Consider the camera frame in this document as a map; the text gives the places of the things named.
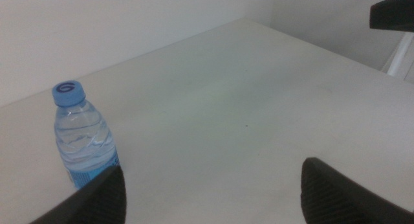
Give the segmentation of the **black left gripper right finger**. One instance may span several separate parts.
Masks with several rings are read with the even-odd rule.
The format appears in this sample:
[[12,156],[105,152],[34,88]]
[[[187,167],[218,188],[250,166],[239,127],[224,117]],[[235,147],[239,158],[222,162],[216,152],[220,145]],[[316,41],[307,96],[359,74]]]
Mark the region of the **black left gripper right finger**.
[[307,223],[413,224],[413,213],[374,194],[315,157],[301,168],[301,209]]

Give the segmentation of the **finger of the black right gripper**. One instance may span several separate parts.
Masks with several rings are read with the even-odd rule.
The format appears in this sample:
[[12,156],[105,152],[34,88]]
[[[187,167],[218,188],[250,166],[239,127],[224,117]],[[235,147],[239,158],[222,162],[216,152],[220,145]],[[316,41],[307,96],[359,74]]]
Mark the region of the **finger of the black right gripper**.
[[370,8],[369,27],[413,32],[413,0],[385,0]]

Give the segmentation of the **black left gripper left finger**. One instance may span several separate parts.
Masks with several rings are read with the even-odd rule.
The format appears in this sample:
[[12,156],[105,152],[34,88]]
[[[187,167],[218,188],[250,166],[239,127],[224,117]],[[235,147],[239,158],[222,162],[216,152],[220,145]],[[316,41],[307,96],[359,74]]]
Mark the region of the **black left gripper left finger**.
[[33,224],[124,224],[126,189],[122,168],[110,166]]

